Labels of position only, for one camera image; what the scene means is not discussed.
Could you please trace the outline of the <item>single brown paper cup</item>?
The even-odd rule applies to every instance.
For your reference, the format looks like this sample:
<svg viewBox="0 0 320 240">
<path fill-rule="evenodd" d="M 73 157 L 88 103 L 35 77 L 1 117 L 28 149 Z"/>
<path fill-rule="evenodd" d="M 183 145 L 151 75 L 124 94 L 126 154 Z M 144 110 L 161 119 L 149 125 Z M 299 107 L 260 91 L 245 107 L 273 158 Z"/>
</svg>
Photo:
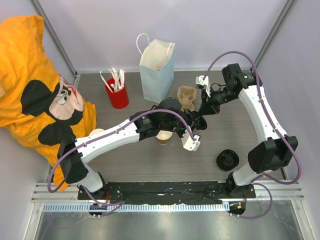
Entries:
<svg viewBox="0 0 320 240">
<path fill-rule="evenodd" d="M 171 131 L 160 130 L 155 137 L 159 144 L 166 145 L 170 141 L 172 135 L 173 133 Z"/>
</svg>

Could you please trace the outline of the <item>light blue paper bag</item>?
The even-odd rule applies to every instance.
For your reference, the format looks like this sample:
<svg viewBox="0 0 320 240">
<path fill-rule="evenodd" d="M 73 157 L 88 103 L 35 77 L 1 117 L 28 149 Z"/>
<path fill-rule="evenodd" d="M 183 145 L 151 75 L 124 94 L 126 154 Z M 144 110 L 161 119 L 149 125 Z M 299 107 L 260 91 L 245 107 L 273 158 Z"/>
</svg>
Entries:
<svg viewBox="0 0 320 240">
<path fill-rule="evenodd" d="M 141 55 L 139 72 L 143 98 L 155 103 L 164 100 L 172 82 L 175 72 L 175 43 L 154 39 L 148 41 L 144 50 L 139 47 L 139 39 L 146 33 L 141 33 L 136 38 L 136 47 Z"/>
</svg>

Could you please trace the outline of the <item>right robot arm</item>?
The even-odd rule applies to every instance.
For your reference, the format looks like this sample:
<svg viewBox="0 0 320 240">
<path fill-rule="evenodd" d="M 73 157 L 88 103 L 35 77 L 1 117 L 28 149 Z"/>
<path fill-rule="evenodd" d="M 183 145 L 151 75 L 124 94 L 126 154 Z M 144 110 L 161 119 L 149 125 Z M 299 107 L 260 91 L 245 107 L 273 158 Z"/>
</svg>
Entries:
<svg viewBox="0 0 320 240">
<path fill-rule="evenodd" d="M 258 145 L 247 155 L 248 162 L 226 179 L 226 193 L 236 198 L 258 176 L 288 166 L 298 140 L 289 136 L 279 124 L 265 97 L 263 84 L 254 73 L 242 72 L 237 63 L 227 65 L 221 72 L 225 84 L 217 91 L 211 87 L 208 77 L 196 77 L 202 101 L 198 113 L 201 116 L 218 114 L 222 104 L 239 99 L 250 116 L 258 139 Z"/>
</svg>

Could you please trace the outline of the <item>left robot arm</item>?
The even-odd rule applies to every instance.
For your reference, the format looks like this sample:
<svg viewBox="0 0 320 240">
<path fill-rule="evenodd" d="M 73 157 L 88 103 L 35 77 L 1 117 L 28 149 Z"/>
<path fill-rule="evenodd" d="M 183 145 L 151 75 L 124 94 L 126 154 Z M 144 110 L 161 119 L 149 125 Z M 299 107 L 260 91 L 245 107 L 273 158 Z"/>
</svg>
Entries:
<svg viewBox="0 0 320 240">
<path fill-rule="evenodd" d="M 77 183 L 87 189 L 93 198 L 102 199 L 107 192 L 106 183 L 88 163 L 113 149 L 153 138 L 161 131 L 177 133 L 184 149 L 196 151 L 200 136 L 194 134 L 193 130 L 205 130 L 207 122 L 197 111 L 182 110 L 181 107 L 177 99 L 167 98 L 95 136 L 65 136 L 57 154 L 58 166 L 63 174 L 62 182 Z"/>
</svg>

